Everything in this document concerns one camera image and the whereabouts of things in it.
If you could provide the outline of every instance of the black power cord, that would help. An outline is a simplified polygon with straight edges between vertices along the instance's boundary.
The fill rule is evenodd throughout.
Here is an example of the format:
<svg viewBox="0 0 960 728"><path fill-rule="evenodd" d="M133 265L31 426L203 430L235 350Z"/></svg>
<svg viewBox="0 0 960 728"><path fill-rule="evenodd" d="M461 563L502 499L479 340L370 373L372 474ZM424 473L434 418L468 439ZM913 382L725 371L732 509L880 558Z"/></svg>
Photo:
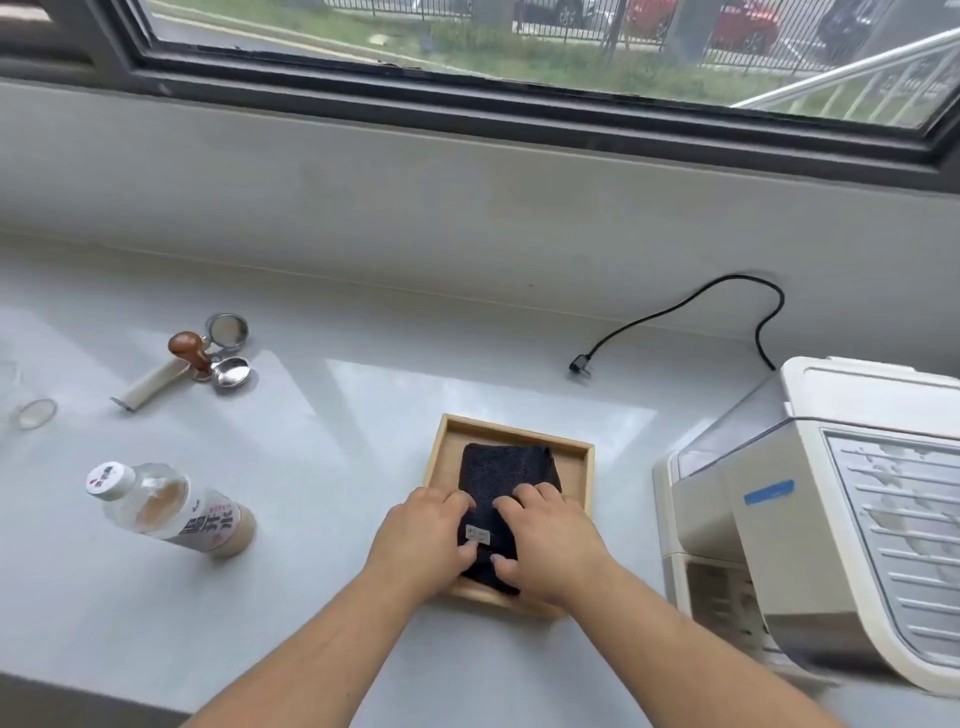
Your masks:
<svg viewBox="0 0 960 728"><path fill-rule="evenodd" d="M777 367L775 367L774 363L770 361L770 357L767 356L766 352L763 350L763 345L760 343L760 330L763 329L763 327L766 326L767 322L769 322L774 316L780 313L780 311L783 309L783 304L786 303L786 296L783 295L783 289L780 288L776 283L773 283L769 280L757 278L756 276L748 276L745 273L729 273L725 276L721 276L718 279L713 279L712 281L710 281L709 283L701 287L699 290L697 290L695 293L691 294L690 296L687 296L685 299L683 299L676 305L672 305L669 308L665 308L663 311L652 313L649 316L644 316L642 319L637 319L636 321L632 321L629 324L618 328L613 333L607 334L602 339L600 339L600 341L598 341L596 344L593 345L593 349L591 349L587 353L580 354L579 356L577 356L577 358L571 361L570 371L573 372L573 374L575 375L590 376L590 372L587 369L587 364L590 363L590 360L593 358L593 355L597 353L597 350L600 349L600 347L602 347L608 341L613 339L614 336L616 336L617 334L623 333L628 328L633 328L638 324L645 324L646 322L651 321L653 319L657 319L660 316L665 316L668 313L673 313L678 308L683 308L685 305L687 305L688 303L693 301L695 298L700 296L700 294L706 293L707 291L709 291L710 288L715 286L717 283L722 283L725 280L749 280L753 283L759 283L760 285L765 285L767 288L777 291L777 295L780 297L780 300L777 302L777 307L774 308L774 310L772 310L770 313L768 313L763 318L763 320L756 325L756 329L754 329L754 343L756 344L756 353L758 353L760 355L760 358L763 359L763 363L766 364L768 367L770 367L770 371L775 372L777 370Z"/></svg>

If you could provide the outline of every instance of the window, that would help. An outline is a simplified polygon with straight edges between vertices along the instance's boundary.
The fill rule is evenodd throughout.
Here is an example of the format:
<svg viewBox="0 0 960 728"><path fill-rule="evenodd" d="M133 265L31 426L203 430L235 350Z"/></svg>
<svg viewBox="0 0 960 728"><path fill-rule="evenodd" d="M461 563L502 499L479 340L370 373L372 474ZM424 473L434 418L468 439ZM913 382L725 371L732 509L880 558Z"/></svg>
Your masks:
<svg viewBox="0 0 960 728"><path fill-rule="evenodd" d="M960 191L960 0L41 2L126 90Z"/></svg>
<svg viewBox="0 0 960 728"><path fill-rule="evenodd" d="M38 4L0 2L0 57L87 62L87 55Z"/></svg>
<svg viewBox="0 0 960 728"><path fill-rule="evenodd" d="M165 41L920 128L960 81L944 0L145 0ZM885 22L885 15L893 16ZM899 26L900 15L910 18ZM808 81L801 92L790 92Z"/></svg>

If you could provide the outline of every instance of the clear plastic cup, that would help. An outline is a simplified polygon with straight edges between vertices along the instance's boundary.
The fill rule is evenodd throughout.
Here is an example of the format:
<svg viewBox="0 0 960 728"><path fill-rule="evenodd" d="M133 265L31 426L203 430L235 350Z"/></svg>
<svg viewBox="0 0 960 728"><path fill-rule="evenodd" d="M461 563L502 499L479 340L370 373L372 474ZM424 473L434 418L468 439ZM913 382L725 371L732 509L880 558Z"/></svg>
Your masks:
<svg viewBox="0 0 960 728"><path fill-rule="evenodd" d="M0 415L19 429L37 429L57 414L57 403L24 382L15 361L0 361Z"/></svg>

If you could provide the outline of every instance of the white portafilter handle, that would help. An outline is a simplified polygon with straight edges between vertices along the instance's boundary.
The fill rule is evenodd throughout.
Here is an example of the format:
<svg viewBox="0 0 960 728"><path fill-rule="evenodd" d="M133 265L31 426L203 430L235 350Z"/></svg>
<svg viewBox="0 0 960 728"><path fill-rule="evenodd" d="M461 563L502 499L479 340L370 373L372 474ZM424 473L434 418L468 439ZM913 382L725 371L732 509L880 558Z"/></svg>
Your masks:
<svg viewBox="0 0 960 728"><path fill-rule="evenodd" d="M166 364L139 379L120 397L111 397L111 399L128 412L135 412L150 397L189 371L189 362L171 356Z"/></svg>

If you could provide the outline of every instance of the folded towel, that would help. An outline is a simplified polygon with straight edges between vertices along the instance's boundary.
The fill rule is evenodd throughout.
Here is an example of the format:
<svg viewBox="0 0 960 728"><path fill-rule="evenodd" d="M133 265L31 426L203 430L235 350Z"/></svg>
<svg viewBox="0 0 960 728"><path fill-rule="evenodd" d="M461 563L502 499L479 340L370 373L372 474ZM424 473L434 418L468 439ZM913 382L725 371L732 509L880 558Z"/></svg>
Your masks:
<svg viewBox="0 0 960 728"><path fill-rule="evenodd" d="M477 507L467 511L460 521L458 543L479 542L477 560L464 571L464 576L493 587L504 594L517 595L519 590L504 584L493 572L490 557L498 553L516 559L516 542L493 500L511 496L520 483L552 483L561 490L557 466L550 448L543 446L478 445L464 448L460 463L460 490L467 491Z"/></svg>

